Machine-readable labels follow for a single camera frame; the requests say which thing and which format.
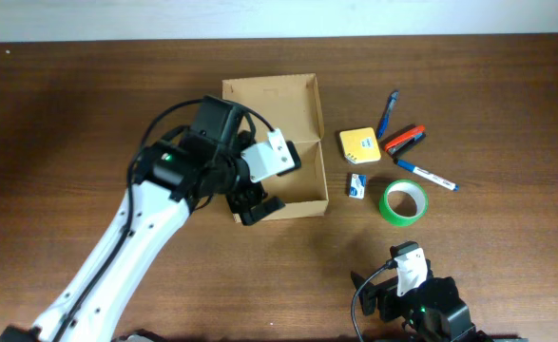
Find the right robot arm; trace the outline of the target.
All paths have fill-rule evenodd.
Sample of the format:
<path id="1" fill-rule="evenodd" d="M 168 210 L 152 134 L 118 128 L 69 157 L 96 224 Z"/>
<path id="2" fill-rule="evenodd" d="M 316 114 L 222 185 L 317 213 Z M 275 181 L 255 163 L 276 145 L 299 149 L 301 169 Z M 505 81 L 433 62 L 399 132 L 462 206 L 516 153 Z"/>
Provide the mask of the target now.
<path id="1" fill-rule="evenodd" d="M 468 305 L 460 297 L 455 280 L 433 275 L 431 261 L 414 241 L 390 249 L 391 257 L 371 275 L 355 272 L 355 293 L 350 316 L 356 337 L 364 339 L 356 320 L 356 309 L 392 322 L 401 318 L 410 341 L 494 342 L 519 341 L 519 336 L 488 335 L 471 320 Z"/>

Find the brown cardboard box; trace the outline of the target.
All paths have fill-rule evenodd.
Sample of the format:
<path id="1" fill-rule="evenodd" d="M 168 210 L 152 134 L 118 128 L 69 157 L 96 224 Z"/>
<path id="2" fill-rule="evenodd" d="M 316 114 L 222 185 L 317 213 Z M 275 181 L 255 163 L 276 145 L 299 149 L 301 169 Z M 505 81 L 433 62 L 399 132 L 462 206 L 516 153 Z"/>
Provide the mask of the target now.
<path id="1" fill-rule="evenodd" d="M 324 122 L 317 75 L 224 80 L 222 97 L 257 111 L 279 129 L 287 141 L 293 142 L 298 151 L 300 169 L 261 182 L 270 197 L 278 197 L 285 203 L 267 219 L 324 215 L 329 199 L 321 147 Z"/>

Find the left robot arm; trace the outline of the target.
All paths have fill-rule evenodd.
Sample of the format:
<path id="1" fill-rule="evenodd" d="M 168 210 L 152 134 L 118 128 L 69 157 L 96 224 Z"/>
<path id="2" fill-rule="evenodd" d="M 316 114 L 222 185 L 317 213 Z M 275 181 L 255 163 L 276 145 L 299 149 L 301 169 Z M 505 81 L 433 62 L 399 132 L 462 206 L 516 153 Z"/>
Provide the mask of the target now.
<path id="1" fill-rule="evenodd" d="M 293 142 L 268 124 L 256 139 L 253 109 L 205 96 L 190 125 L 140 142 L 126 169 L 121 205 L 82 268 L 28 329 L 7 326 L 0 340 L 109 341 L 126 304 L 164 245 L 216 196 L 245 226 L 284 207 L 262 182 L 301 167 Z"/>

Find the green tape roll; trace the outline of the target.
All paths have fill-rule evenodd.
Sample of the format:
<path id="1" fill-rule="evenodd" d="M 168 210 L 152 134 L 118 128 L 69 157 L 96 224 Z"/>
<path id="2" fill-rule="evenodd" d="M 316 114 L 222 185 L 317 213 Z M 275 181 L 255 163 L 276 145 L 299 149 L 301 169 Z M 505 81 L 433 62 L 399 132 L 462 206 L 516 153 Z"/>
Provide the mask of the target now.
<path id="1" fill-rule="evenodd" d="M 415 203 L 415 214 L 412 216 L 403 216 L 389 203 L 389 196 L 395 192 L 402 192 L 410 196 Z M 392 182 L 384 191 L 381 200 L 378 203 L 380 215 L 394 226 L 406 227 L 420 220 L 427 212 L 429 199 L 424 189 L 412 180 L 396 180 Z"/>

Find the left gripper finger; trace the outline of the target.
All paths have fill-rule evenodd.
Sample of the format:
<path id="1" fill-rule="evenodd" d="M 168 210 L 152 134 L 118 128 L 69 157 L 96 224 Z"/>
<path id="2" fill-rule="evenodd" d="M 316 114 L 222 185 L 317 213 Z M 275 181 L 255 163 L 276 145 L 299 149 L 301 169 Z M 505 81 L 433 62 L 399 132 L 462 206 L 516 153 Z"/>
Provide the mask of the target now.
<path id="1" fill-rule="evenodd" d="M 243 225 L 251 226 L 284 207 L 285 203 L 281 199 L 272 197 L 271 199 L 248 208 L 243 213 L 239 213 L 239 217 Z"/>
<path id="2" fill-rule="evenodd" d="M 279 177 L 285 176 L 285 175 L 287 175 L 291 172 L 294 172 L 294 171 L 301 168 L 301 159 L 300 159 L 300 156 L 298 154 L 298 151 L 296 149 L 295 144 L 292 141 L 287 141 L 286 145 L 287 145 L 287 148 L 289 150 L 290 156 L 291 156 L 291 158 L 294 162 L 294 165 L 291 168 L 286 169 L 286 170 L 278 173 Z"/>

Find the yellow sticky note pad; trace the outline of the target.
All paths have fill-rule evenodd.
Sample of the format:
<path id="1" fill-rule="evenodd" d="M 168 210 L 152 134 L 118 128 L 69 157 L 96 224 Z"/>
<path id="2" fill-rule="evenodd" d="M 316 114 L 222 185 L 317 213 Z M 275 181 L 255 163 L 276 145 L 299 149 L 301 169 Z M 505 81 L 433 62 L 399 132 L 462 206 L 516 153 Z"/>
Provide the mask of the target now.
<path id="1" fill-rule="evenodd" d="M 339 133 L 345 159 L 352 164 L 378 162 L 381 152 L 371 127 L 344 130 Z"/>

